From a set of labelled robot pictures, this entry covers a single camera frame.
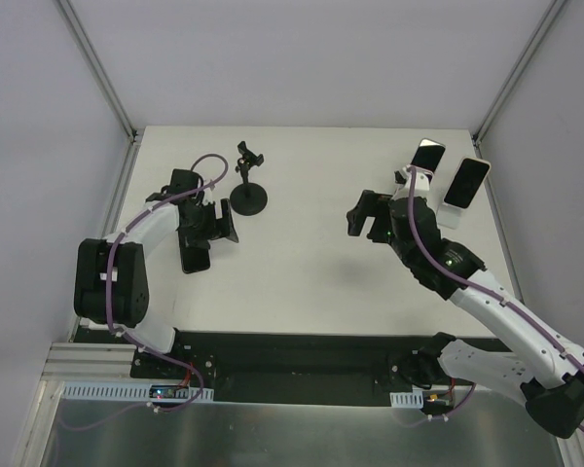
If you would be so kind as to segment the black phone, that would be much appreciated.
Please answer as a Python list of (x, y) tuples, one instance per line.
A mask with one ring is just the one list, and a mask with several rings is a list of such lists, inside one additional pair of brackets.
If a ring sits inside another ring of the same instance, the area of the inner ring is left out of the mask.
[(178, 242), (181, 268), (185, 274), (205, 271), (210, 268), (209, 251), (195, 250), (193, 252), (184, 249), (184, 235), (189, 234), (187, 229), (178, 230)]

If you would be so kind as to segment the black round-base phone stand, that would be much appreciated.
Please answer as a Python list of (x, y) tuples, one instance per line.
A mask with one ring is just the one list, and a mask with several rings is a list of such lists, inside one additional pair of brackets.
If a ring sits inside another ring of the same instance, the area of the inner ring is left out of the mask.
[(235, 172), (241, 177), (241, 183), (230, 194), (230, 204), (235, 213), (242, 216), (253, 216), (262, 212), (268, 203), (266, 190), (259, 184), (249, 181), (249, 170), (259, 167), (264, 162), (264, 155), (256, 155), (249, 150), (245, 141), (237, 145), (239, 158)]

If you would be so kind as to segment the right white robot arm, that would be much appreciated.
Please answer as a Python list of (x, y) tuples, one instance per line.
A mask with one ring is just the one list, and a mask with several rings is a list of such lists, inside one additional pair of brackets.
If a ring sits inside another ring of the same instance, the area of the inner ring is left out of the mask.
[(419, 284), (466, 311), (508, 347), (485, 351), (438, 333), (402, 358), (399, 375), (424, 389), (445, 378), (464, 379), (500, 393), (544, 430), (567, 439), (584, 420), (584, 347), (562, 337), (516, 300), (484, 262), (441, 236), (424, 198), (394, 199), (365, 190), (347, 213), (347, 233), (389, 245)]

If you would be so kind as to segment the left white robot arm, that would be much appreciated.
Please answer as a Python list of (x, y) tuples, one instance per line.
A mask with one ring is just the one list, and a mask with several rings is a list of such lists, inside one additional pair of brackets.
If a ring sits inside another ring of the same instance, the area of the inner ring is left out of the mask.
[(214, 200), (212, 189), (195, 171), (174, 169), (170, 182), (146, 197), (122, 229), (87, 238), (78, 248), (76, 314), (154, 351), (152, 365), (166, 378), (179, 377), (187, 357), (174, 346), (175, 329), (151, 310), (146, 260), (176, 234), (182, 271), (197, 273), (211, 266), (212, 241), (238, 242), (230, 201)]

